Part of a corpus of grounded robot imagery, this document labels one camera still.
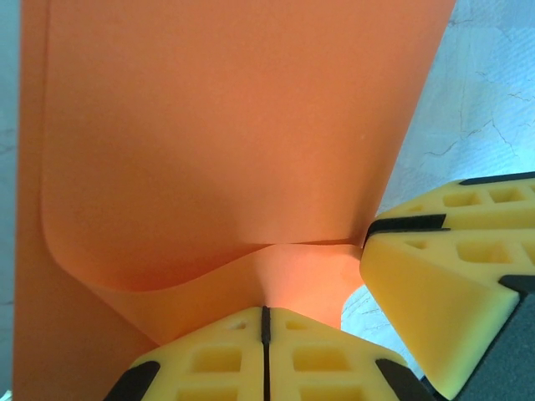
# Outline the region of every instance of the rectangular cutout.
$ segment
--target rectangular cutout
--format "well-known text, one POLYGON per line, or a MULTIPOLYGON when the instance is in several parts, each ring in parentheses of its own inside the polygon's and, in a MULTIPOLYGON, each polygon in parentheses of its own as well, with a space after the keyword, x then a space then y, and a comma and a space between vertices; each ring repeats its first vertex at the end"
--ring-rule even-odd
POLYGON ((457 254, 470 263, 511 263, 511 257, 500 242, 463 241, 457 244, 457 254))
POLYGON ((184 388, 176 401, 237 401, 236 388, 184 388))
POLYGON ((238 347, 210 346, 193 355, 193 373, 239 372, 242 367, 242 350, 238 347))
POLYGON ((482 203, 476 192, 459 192, 456 194, 444 195, 442 201, 446 207, 472 206, 480 205, 482 203))
POLYGON ((310 386, 300 390, 301 401, 364 401, 362 391, 350 386, 310 386))
POLYGON ((522 192, 517 188, 498 188, 489 190, 488 194, 491 196, 494 203, 517 202, 526 199, 522 192))
POLYGON ((298 372, 341 372, 349 370, 349 365, 340 349, 329 345, 310 345, 293 352, 293 368, 298 372))

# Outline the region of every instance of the black rubber pad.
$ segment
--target black rubber pad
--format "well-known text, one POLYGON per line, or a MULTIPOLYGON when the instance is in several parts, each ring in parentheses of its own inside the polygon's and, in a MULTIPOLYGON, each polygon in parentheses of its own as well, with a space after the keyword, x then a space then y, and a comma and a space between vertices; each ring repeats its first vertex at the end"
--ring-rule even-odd
POLYGON ((504 276, 500 284, 521 300, 457 401, 535 400, 535 276, 504 276))
POLYGON ((535 178, 535 171, 530 171, 527 173, 494 175, 492 177, 469 178, 468 180, 461 181, 459 185, 491 184, 492 182, 528 180, 530 178, 535 178))
POLYGON ((383 374, 389 386, 394 390, 399 401, 433 401, 433 397, 425 389, 412 371, 389 359, 378 359, 375 364, 383 374))
POLYGON ((260 339, 264 351, 264 401, 271 400, 271 379, 269 363, 269 343, 271 342, 271 311, 269 307, 262 307, 262 317, 260 322, 260 339))
POLYGON ((364 243, 373 234, 381 232, 412 232, 412 231, 445 231, 442 228, 446 214, 423 215, 409 217, 393 217, 390 219, 378 219, 371 223, 366 233, 364 243))
POLYGON ((160 364, 155 361, 145 362, 128 369, 104 401, 141 401, 159 370, 160 364))

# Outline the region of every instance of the orange paper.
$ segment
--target orange paper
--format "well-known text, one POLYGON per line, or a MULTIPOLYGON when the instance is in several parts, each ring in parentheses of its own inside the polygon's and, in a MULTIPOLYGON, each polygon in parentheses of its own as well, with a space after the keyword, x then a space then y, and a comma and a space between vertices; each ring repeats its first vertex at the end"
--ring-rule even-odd
POLYGON ((360 243, 452 4, 24 2, 15 394, 252 305, 338 325, 356 248, 284 244, 360 243))

